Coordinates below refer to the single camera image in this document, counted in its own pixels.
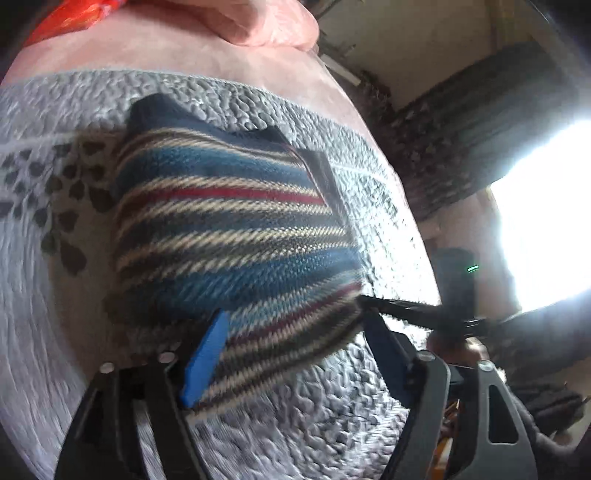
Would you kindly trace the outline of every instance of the textured blanket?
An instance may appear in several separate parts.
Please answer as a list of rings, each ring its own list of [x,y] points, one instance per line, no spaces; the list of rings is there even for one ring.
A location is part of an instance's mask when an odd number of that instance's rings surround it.
[[[130,104],[163,92],[227,131],[275,126],[322,151],[343,199],[363,292],[437,301],[400,182],[357,133],[263,90],[150,72],[73,72],[0,90],[0,421],[41,479],[50,479],[88,379],[121,365],[166,327],[121,331],[105,314],[115,285],[112,149]],[[415,344],[426,333],[402,322]],[[374,478],[405,411],[387,393],[363,337],[259,396],[204,420],[194,435],[214,478]],[[161,478],[147,423],[141,439]]]

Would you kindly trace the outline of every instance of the red fabric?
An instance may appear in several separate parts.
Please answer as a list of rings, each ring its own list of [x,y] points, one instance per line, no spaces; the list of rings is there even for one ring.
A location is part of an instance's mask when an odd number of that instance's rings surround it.
[[[76,30],[84,30],[119,8],[126,0],[64,0],[39,24],[25,45]]]

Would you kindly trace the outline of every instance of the bright window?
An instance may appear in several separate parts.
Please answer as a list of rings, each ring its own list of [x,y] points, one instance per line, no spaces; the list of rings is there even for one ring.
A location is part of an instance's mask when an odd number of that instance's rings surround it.
[[[591,287],[591,121],[557,134],[491,189],[523,310]]]

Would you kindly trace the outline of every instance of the black plastic bracket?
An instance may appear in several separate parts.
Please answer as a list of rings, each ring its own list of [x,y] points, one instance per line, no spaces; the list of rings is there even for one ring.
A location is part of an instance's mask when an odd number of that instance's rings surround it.
[[[168,379],[175,362],[167,352],[141,367],[104,364],[70,425],[54,478],[147,480],[132,404],[143,400],[166,478],[209,480]]]

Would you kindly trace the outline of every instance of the leaf pattern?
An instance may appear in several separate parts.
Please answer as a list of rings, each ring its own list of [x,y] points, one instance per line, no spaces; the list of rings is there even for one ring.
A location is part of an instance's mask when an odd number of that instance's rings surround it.
[[[32,161],[29,164],[29,173],[31,177],[37,178],[43,175],[43,171],[45,170],[45,165],[38,161]]]
[[[86,266],[86,256],[78,247],[60,240],[60,259],[64,268],[71,275],[78,275]]]
[[[52,231],[47,232],[41,240],[41,251],[48,255],[53,255],[57,251],[56,236]]]
[[[7,170],[9,168],[13,168],[13,166],[14,166],[14,155],[9,153],[8,155],[6,155],[6,158],[2,162],[2,168],[4,170]]]
[[[39,228],[43,228],[47,223],[47,208],[43,207],[35,210],[35,213],[33,213],[33,221]]]
[[[53,146],[53,151],[54,151],[57,158],[65,157],[68,153],[70,153],[71,149],[72,149],[71,144],[62,144],[62,145],[54,145]]]
[[[14,185],[14,182],[16,182],[17,178],[18,170],[14,170],[6,174],[6,176],[4,177],[4,183],[9,186]]]
[[[16,193],[17,195],[22,195],[23,193],[25,193],[26,189],[27,186],[25,185],[25,183],[23,181],[20,181],[14,186],[14,193]]]
[[[77,220],[78,214],[74,210],[66,210],[57,215],[57,221],[61,229],[68,233],[74,229]]]
[[[82,198],[84,197],[84,183],[82,183],[82,180],[78,180],[76,183],[74,183],[71,187],[70,187],[70,193],[69,196],[70,198],[76,199],[76,200],[82,200]]]
[[[4,218],[10,213],[12,205],[14,202],[11,200],[0,200],[0,218]]]
[[[106,144],[102,141],[82,141],[77,145],[79,150],[75,151],[76,155],[82,153],[88,157],[106,148]],[[53,146],[56,159],[65,159],[72,151],[72,144]],[[2,159],[0,168],[5,170],[4,184],[12,188],[13,194],[16,194],[19,200],[16,203],[11,199],[0,200],[0,218],[11,215],[14,219],[22,219],[24,209],[29,209],[33,213],[33,223],[37,227],[44,230],[48,227],[40,242],[41,251],[47,255],[59,253],[64,269],[71,275],[78,275],[86,268],[87,258],[68,234],[75,231],[80,213],[76,207],[52,213],[45,195],[51,196],[67,189],[69,198],[82,200],[88,193],[90,204],[96,212],[108,212],[114,207],[115,202],[108,189],[96,184],[104,181],[106,168],[101,163],[91,166],[72,163],[74,160],[72,158],[63,166],[62,171],[59,173],[56,171],[56,174],[51,172],[49,163],[40,161],[35,156],[31,160],[32,155],[32,149],[27,148],[9,153]],[[48,168],[50,175],[46,180],[44,177]]]
[[[97,188],[97,187],[88,187],[88,196],[90,197],[90,202],[95,210],[99,213],[108,212],[113,208],[115,201],[113,197],[109,193],[108,190]]]
[[[64,184],[60,177],[51,175],[45,184],[45,193],[51,195],[54,192],[59,192],[63,188]]]
[[[76,174],[78,173],[78,165],[70,164],[66,165],[61,172],[61,174],[67,178],[68,180],[73,180],[76,178]]]

